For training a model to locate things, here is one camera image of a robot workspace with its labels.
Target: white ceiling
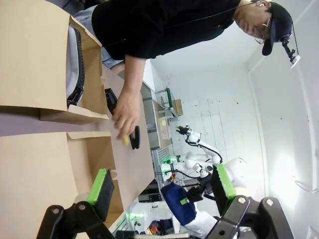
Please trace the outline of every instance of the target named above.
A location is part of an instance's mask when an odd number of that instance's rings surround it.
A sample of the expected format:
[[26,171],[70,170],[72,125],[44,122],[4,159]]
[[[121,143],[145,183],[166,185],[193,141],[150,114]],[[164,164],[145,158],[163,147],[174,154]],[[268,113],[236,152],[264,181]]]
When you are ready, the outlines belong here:
[[244,64],[258,47],[253,37],[233,23],[219,37],[151,60],[161,77],[224,64]]

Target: blue cloth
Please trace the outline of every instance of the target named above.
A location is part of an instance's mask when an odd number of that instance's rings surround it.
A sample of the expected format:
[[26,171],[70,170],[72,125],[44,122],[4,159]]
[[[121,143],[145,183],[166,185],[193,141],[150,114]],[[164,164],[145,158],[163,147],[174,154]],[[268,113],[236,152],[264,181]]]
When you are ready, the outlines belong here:
[[[92,6],[84,11],[79,11],[74,15],[74,18],[77,19],[89,32],[96,37],[92,27],[92,13],[96,6]],[[116,64],[122,61],[114,60],[110,54],[102,47],[102,64],[105,65],[107,68],[111,68]]]
[[187,197],[184,188],[177,186],[174,183],[170,183],[160,191],[163,194],[169,209],[182,226],[185,226],[195,219],[196,210],[194,203],[186,203],[184,205],[180,203],[182,199]]

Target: box on table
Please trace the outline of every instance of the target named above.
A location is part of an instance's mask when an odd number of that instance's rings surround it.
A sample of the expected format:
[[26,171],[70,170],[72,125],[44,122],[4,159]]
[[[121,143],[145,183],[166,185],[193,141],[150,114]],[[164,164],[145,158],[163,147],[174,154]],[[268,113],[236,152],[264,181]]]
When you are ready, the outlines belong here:
[[[41,109],[41,120],[84,124],[107,120],[101,44],[76,19],[43,1],[1,3],[0,106]],[[66,102],[68,26],[81,33],[85,67],[82,100]]]
[[175,104],[176,104],[176,114],[178,116],[182,116],[183,115],[183,108],[181,105],[181,100],[180,99],[175,100]]
[[[100,168],[115,169],[109,132],[5,136],[0,152],[0,238],[36,238],[47,207],[69,208],[78,194],[90,192]],[[113,183],[107,226],[124,211]]]

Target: yellow object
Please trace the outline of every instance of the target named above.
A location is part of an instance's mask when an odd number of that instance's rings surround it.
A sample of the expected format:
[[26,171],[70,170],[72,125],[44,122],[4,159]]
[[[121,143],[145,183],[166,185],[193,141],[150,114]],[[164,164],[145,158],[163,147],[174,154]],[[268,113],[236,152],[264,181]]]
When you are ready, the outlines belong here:
[[128,136],[124,136],[123,143],[125,144],[125,146],[129,145],[129,137]]

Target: black object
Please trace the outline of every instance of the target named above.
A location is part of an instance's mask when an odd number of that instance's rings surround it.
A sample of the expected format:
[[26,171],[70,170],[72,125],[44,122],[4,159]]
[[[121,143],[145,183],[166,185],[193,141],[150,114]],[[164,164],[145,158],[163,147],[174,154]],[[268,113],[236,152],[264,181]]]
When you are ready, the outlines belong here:
[[77,105],[79,100],[81,99],[84,91],[84,80],[85,80],[85,70],[84,70],[84,60],[82,53],[82,43],[81,43],[81,33],[76,28],[73,28],[76,37],[76,46],[78,50],[78,62],[79,62],[79,76],[78,81],[76,83],[75,89],[70,94],[70,96],[66,99],[67,107],[70,105]]
[[[111,112],[112,115],[115,113],[115,108],[116,104],[118,103],[118,98],[115,96],[114,92],[112,91],[111,88],[105,89],[105,97],[106,97],[106,102],[109,108],[109,111]],[[140,137],[140,127],[137,125],[135,126],[134,134],[131,133],[129,135],[130,142],[132,149],[139,149],[141,145],[141,137]]]
[[283,42],[283,38],[291,36],[293,20],[285,8],[275,2],[271,2],[272,19],[270,26],[270,38],[265,41],[263,55],[268,56],[275,42]]
[[261,202],[251,197],[235,197],[206,239],[231,239],[239,227],[251,227],[259,239],[294,238],[284,211],[274,197]]
[[140,148],[141,137],[140,137],[140,127],[138,125],[135,126],[134,135],[133,133],[131,133],[129,137],[130,137],[132,149],[134,150],[134,149]]
[[176,132],[180,133],[181,135],[186,135],[187,132],[189,131],[189,127],[183,127],[179,126]]
[[90,239],[114,239],[93,206],[82,201],[64,209],[59,205],[47,208],[37,239],[74,239],[86,232]]
[[191,187],[187,191],[187,199],[192,203],[201,201],[204,197],[215,200],[214,197],[209,195],[213,192],[211,187],[212,174],[209,173],[206,177],[198,178],[197,180],[199,185]]

